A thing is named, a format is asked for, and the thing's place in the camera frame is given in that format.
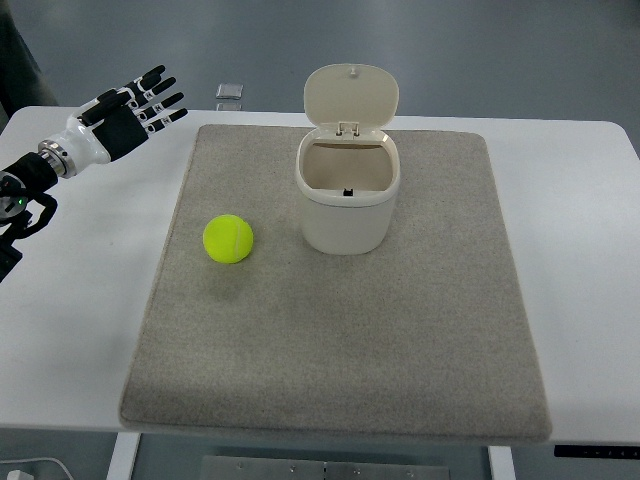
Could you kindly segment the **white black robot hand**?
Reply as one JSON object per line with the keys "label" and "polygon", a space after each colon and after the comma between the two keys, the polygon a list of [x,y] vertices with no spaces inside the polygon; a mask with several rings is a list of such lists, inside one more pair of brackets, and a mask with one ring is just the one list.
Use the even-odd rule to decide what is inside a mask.
{"label": "white black robot hand", "polygon": [[128,155],[188,113],[174,108],[183,93],[166,94],[176,79],[165,77],[165,70],[163,65],[156,66],[82,105],[69,116],[62,132],[39,144],[38,154],[62,178]]}

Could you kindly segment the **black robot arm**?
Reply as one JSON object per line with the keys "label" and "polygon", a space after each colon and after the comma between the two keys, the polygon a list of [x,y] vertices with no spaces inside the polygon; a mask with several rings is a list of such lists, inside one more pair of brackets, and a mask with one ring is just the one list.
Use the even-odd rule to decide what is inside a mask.
{"label": "black robot arm", "polygon": [[56,213],[48,193],[58,182],[56,166],[51,154],[29,152],[1,171],[1,280],[23,258],[14,243],[40,232]]}

